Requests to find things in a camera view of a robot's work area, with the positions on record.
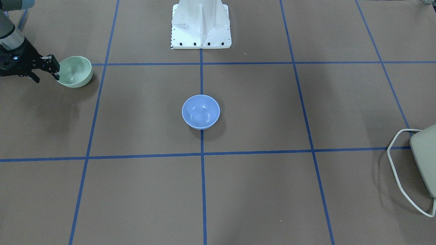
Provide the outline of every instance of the green bowl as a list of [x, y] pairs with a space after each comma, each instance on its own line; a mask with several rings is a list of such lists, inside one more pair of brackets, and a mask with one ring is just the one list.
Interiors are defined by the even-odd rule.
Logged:
[[92, 78], [91, 62], [82, 56], [71, 56], [59, 63], [59, 83], [69, 88], [85, 86]]

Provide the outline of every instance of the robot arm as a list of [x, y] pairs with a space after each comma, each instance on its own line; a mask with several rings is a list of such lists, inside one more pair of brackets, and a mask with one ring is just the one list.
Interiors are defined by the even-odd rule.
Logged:
[[59, 80], [60, 67], [56, 58], [53, 55], [40, 55], [3, 13], [32, 7], [33, 4], [34, 0], [0, 0], [0, 76], [26, 76], [39, 83], [39, 77], [32, 70], [40, 69]]

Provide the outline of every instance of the white cable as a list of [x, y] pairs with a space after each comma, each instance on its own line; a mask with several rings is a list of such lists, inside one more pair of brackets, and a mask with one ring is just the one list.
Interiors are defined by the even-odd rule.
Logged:
[[394, 176], [395, 176], [395, 180], [397, 181], [398, 187], [400, 188], [400, 191], [403, 193], [403, 195], [407, 198], [407, 200], [416, 208], [418, 209], [418, 211], [420, 211], [422, 214], [424, 214], [425, 216], [428, 217], [434, 217], [435, 216], [435, 211], [436, 211], [436, 198], [434, 198], [433, 200], [433, 211], [432, 214], [428, 214], [425, 211], [423, 211], [421, 208], [419, 208], [411, 199], [410, 197], [406, 194], [406, 192], [403, 190], [403, 187], [400, 184], [400, 180], [398, 179], [398, 175], [397, 175], [397, 171], [395, 170], [395, 166], [394, 163], [392, 162], [392, 158], [391, 158], [391, 148], [392, 145], [394, 144], [394, 142], [397, 140], [398, 135], [400, 135], [402, 132], [404, 131], [409, 131], [409, 132], [419, 132], [421, 130], [419, 129], [402, 129], [400, 130], [394, 137], [394, 139], [392, 140], [391, 144], [388, 147], [388, 158], [389, 158], [389, 162], [391, 163], [391, 167], [392, 167], [392, 171], [394, 172]]

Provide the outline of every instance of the white bracket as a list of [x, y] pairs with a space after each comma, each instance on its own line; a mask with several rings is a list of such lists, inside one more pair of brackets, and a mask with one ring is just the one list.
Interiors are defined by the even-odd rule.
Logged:
[[180, 0], [173, 6], [171, 48], [230, 48], [228, 6], [221, 0]]

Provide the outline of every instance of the blue bowl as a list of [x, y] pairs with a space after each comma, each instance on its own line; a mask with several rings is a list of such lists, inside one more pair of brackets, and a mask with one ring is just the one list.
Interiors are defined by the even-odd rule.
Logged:
[[214, 98], [207, 95], [194, 95], [182, 107], [185, 122], [195, 129], [208, 129], [219, 117], [220, 108]]

